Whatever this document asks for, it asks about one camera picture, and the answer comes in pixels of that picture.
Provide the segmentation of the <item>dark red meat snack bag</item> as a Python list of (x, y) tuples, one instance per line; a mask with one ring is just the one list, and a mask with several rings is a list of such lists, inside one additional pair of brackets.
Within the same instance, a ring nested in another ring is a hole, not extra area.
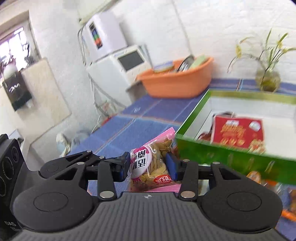
[(198, 135), (198, 137), (197, 137), (198, 140), (205, 140), (205, 141), (210, 141), (211, 140), (212, 129), (213, 129), (213, 121), (214, 121), (216, 116), (233, 118), (233, 117), (236, 116), (236, 114), (234, 112), (229, 112), (229, 111), (224, 112), (224, 113), (216, 113), (216, 114), (214, 114), (213, 117), (212, 117), (212, 125), (210, 127), (210, 130), (208, 132), (203, 132), (200, 135)]

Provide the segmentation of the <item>red daily nuts bag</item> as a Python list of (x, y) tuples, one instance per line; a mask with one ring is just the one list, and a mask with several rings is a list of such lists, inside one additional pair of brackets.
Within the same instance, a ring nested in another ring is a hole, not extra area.
[(211, 142), (249, 152), (265, 152), (264, 129), (261, 119), (216, 116)]

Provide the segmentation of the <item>pink chips snack bag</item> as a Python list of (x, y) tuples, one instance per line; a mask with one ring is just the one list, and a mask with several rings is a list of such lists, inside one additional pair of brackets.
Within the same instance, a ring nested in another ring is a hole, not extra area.
[(172, 151), (174, 128), (169, 128), (139, 148), (130, 151), (129, 190), (131, 192), (174, 191), (180, 185), (171, 177), (165, 154)]

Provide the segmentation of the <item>orange jelly snack packet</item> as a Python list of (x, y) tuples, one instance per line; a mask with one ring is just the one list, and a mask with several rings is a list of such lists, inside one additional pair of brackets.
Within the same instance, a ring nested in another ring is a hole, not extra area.
[(255, 181), (256, 183), (258, 183), (262, 186), (267, 185), (267, 182), (265, 180), (262, 180), (260, 173), (257, 171), (251, 171), (246, 176), (247, 176), (247, 178)]

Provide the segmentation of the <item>green cardboard box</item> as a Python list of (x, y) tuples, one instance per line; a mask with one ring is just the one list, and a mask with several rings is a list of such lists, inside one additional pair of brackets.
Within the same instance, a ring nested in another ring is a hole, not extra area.
[(295, 97), (208, 90), (176, 132), (179, 155), (295, 184)]

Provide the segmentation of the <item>blue checkered tablecloth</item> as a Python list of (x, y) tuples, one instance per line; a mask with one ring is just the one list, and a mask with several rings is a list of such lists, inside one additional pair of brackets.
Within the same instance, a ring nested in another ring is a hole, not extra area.
[[(259, 91), (252, 79), (213, 79), (209, 88)], [(140, 147), (168, 128), (177, 131), (206, 91), (189, 99), (159, 99), (145, 95), (80, 141), (69, 155), (92, 150), (98, 156), (117, 157)], [(289, 240), (295, 240), (295, 222), (281, 218), (276, 229)]]

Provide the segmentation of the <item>orange plastic basin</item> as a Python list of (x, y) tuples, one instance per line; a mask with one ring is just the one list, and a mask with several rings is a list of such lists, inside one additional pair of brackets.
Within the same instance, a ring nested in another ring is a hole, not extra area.
[(201, 94), (212, 80), (214, 58), (208, 57), (200, 66), (184, 72), (155, 73), (146, 70), (137, 76), (145, 90), (155, 98), (192, 98)]

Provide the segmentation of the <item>glass vase with orchid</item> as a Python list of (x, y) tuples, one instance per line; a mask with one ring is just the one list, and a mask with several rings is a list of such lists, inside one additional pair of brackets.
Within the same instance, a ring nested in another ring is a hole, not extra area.
[(239, 40), (235, 45), (235, 56), (230, 61), (227, 71), (231, 72), (234, 65), (245, 59), (257, 63), (255, 82), (261, 91), (277, 92), (280, 88), (281, 77), (277, 65), (282, 56), (294, 52), (295, 47), (284, 46), (288, 33), (279, 35), (277, 40), (271, 39), (272, 29), (269, 30), (265, 40), (258, 35), (249, 35)]

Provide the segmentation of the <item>white appliance with screen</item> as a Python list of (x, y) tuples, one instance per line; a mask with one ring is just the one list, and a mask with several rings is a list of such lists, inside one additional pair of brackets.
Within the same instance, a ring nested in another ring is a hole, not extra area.
[(141, 46), (133, 45), (92, 63), (87, 72), (101, 93), (125, 107), (145, 94), (137, 76), (150, 68)]

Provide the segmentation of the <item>steel pot lid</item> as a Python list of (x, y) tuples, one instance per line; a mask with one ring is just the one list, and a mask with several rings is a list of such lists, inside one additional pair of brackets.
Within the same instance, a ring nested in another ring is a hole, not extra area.
[(184, 72), (190, 69), (191, 65), (195, 61), (195, 58), (193, 55), (189, 55), (177, 68), (176, 72)]

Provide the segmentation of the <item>green plate in basin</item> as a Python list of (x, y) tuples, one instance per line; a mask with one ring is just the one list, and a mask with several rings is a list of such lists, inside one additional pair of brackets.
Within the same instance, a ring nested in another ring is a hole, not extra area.
[(208, 57), (205, 56), (205, 55), (197, 56), (195, 61), (191, 64), (189, 70), (199, 67), (200, 65), (202, 65), (207, 60), (208, 60)]

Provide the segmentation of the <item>blue lidded tin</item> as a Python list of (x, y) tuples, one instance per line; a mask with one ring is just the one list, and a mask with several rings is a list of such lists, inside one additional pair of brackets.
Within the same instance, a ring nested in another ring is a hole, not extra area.
[(173, 61), (168, 61), (159, 65), (155, 65), (152, 68), (154, 73), (168, 72), (168, 71), (171, 71), (172, 69), (174, 69)]

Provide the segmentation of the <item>white water purifier tower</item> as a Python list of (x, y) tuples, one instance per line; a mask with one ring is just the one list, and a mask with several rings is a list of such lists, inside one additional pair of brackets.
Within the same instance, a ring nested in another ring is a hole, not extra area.
[(82, 38), (92, 62), (127, 47), (120, 25), (111, 11), (93, 15), (82, 29)]

